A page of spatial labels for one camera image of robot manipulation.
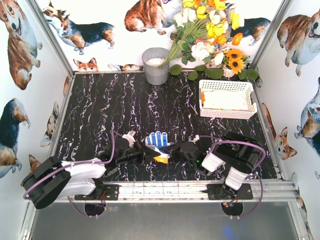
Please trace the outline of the blue dotted glove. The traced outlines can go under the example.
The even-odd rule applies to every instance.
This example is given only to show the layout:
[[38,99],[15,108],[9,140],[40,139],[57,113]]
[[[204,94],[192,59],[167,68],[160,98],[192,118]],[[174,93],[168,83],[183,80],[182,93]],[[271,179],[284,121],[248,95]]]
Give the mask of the blue dotted glove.
[[162,148],[173,145],[172,142],[168,141],[168,134],[160,131],[152,132],[144,141],[147,147],[160,153],[164,153]]

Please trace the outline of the yellow coated glove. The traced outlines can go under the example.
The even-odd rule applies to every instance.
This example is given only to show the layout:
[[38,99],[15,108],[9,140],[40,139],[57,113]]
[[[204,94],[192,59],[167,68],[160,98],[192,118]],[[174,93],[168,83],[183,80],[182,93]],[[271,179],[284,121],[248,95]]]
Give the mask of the yellow coated glove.
[[201,93],[201,104],[205,109],[246,111],[248,106],[244,95],[237,91],[212,90]]

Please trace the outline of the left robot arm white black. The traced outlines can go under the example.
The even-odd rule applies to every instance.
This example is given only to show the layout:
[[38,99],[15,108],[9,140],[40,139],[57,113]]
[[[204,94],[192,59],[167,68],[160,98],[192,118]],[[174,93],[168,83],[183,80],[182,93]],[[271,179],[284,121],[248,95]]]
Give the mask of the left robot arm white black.
[[123,137],[114,140],[108,150],[89,160],[69,162],[51,156],[22,180],[23,197],[40,210],[59,198],[88,196],[98,186],[95,181],[110,168],[127,162],[143,163],[158,156],[160,152],[155,146]]

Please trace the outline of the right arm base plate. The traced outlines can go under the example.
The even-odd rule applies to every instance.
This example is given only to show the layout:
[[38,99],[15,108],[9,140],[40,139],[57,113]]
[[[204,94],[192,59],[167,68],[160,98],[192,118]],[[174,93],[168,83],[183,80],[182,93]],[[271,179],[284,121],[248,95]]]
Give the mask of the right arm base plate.
[[202,192],[208,195],[209,200],[252,200],[254,198],[251,185],[248,183],[243,183],[238,190],[234,190],[224,183],[207,184],[206,190]]

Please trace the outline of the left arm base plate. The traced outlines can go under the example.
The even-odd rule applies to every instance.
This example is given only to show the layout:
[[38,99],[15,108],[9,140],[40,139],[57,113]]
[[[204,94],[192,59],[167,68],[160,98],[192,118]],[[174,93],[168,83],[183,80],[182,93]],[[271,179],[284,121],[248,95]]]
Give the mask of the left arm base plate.
[[103,184],[97,186],[92,193],[89,195],[75,195],[76,201],[93,201],[93,200],[106,200],[106,201],[117,201],[119,197],[118,184]]

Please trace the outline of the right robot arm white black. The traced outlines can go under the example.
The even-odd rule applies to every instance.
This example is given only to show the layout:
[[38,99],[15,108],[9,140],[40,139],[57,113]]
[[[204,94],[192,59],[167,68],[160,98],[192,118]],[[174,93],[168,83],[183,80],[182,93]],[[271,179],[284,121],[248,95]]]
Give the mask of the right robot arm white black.
[[[207,151],[201,151],[196,145],[203,138],[214,139]],[[230,169],[223,184],[235,192],[266,157],[266,151],[258,141],[231,131],[226,131],[221,138],[196,135],[188,140],[162,146],[160,150],[170,155],[173,160],[191,162],[195,171],[202,176],[228,165]]]

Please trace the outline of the white glove orange cuff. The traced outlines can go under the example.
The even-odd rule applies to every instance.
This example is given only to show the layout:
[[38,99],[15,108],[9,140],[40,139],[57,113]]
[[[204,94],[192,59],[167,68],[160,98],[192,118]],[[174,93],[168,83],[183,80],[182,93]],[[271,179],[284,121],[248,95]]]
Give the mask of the white glove orange cuff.
[[159,156],[153,157],[153,159],[157,163],[162,163],[162,164],[168,164],[170,158],[171,158],[170,154],[167,154],[167,153],[164,153],[164,152],[160,152]]

